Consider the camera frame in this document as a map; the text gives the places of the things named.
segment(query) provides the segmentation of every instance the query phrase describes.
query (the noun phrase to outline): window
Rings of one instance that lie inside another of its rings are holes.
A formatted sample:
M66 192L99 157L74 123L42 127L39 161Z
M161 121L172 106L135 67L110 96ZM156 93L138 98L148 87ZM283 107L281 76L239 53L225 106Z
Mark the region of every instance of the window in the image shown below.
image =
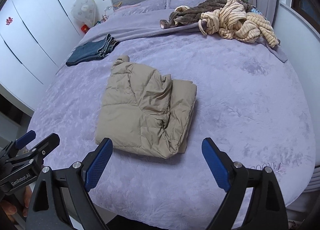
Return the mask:
M320 13L310 0L292 0L291 8L320 33Z

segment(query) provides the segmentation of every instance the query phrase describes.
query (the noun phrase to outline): folded jacket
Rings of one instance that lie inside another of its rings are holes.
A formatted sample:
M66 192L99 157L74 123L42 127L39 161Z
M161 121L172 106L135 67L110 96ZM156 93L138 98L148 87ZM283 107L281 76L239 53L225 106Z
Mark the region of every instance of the folded jacket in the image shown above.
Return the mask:
M172 80L121 56L102 98L96 143L108 137L114 148L162 158L184 152L195 100L191 81Z
M101 60L110 54L118 44L119 42L114 40L114 37L107 34L103 40L78 46L66 62L66 65L75 66L81 62Z

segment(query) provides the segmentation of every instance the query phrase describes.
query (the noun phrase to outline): brown fuzzy blanket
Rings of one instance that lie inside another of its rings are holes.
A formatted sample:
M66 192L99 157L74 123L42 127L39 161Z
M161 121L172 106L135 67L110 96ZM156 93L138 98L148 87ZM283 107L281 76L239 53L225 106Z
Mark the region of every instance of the brown fuzzy blanket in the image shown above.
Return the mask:
M246 12L250 12L252 5L247 0L237 0L244 6ZM169 22L160 20L162 29L176 27L179 24L188 25L199 21L201 13L213 12L216 9L223 8L227 0L206 0L196 7L192 7L183 12L173 11L169 16Z

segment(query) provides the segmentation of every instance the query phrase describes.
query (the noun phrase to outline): pile of clothes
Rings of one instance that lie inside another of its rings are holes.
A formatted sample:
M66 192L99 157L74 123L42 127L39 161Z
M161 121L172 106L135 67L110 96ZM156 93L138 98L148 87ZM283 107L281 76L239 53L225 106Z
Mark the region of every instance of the pile of clothes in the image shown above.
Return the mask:
M160 20L162 29L198 22L203 35L218 33L225 39L237 39L247 43L264 37L271 47L279 44L271 23L259 12L253 13L247 0L206 0L189 8L179 6L169 16L169 21Z
M161 158L184 153L196 91L191 81L120 56L102 98L96 143L108 137L114 148Z
M76 66L82 62L104 59L118 44L119 41L107 34L103 40L78 46L67 60L66 65Z

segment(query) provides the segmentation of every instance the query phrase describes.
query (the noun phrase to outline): purple bedspread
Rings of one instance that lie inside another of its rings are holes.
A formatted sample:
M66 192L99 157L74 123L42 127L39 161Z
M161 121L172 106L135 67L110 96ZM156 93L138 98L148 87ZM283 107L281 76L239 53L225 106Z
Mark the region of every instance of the purple bedspread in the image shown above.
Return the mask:
M114 150L90 191L95 204L160 228L205 229L225 195L202 156L205 137L248 168L271 166L286 205L307 186L315 165L315 137L291 64L261 44L201 33L128 40L104 60L63 66L29 127L37 134L29 148L52 132L60 136L60 146L45 165L69 167L96 148L101 97L111 64L121 54L173 79L193 81L195 112L184 154L163 160ZM249 198L247 193L234 226L241 225Z

